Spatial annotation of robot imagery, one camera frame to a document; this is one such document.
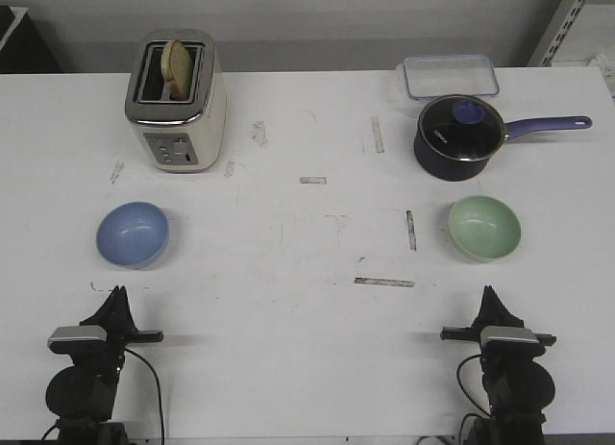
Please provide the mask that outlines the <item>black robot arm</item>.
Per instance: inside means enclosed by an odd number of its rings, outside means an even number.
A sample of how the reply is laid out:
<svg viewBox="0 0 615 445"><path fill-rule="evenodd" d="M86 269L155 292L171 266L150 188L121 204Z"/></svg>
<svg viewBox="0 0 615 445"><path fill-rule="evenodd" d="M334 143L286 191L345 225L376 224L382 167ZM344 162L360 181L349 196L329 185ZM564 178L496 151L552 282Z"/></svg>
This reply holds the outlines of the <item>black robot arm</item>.
<svg viewBox="0 0 615 445"><path fill-rule="evenodd" d="M160 330L141 331L135 325L126 287L116 286L102 306L76 326L56 328L47 340L48 349L68 355L72 365L62 369L48 384L46 406L57 416L52 426L57 444L129 444L126 427L111 420L120 373L134 344L160 343Z"/></svg>
<svg viewBox="0 0 615 445"><path fill-rule="evenodd" d="M553 400L554 380L534 360L556 343L552 334L538 334L525 326L504 306L494 288L483 289L480 309L469 327L444 327L443 340L469 341L480 351L459 363L455 371L462 384L461 369L468 361L480 362L481 384L488 407L475 399L470 402L478 410L464 415L472 426L467 433L460 427L459 444L544 444L543 409Z"/></svg>

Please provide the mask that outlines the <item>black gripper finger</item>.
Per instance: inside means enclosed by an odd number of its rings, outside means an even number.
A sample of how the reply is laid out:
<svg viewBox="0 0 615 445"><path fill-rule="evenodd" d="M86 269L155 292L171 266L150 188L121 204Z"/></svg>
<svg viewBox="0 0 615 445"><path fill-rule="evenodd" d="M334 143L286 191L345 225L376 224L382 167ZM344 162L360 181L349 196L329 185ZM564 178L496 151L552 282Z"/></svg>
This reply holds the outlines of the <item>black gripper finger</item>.
<svg viewBox="0 0 615 445"><path fill-rule="evenodd" d="M116 306L119 298L120 286L117 285L101 307L93 314L95 324L111 324L116 320Z"/></svg>
<svg viewBox="0 0 615 445"><path fill-rule="evenodd" d="M134 328L135 322L131 313L126 287L121 285L118 290L118 314L123 328Z"/></svg>
<svg viewBox="0 0 615 445"><path fill-rule="evenodd" d="M488 319L491 325L506 327L523 327L524 321L508 311L495 289L488 287Z"/></svg>
<svg viewBox="0 0 615 445"><path fill-rule="evenodd" d="M475 317L472 326L473 327L486 327L490 321L490 286L486 285L483 288L483 293L480 301L480 308L477 316Z"/></svg>

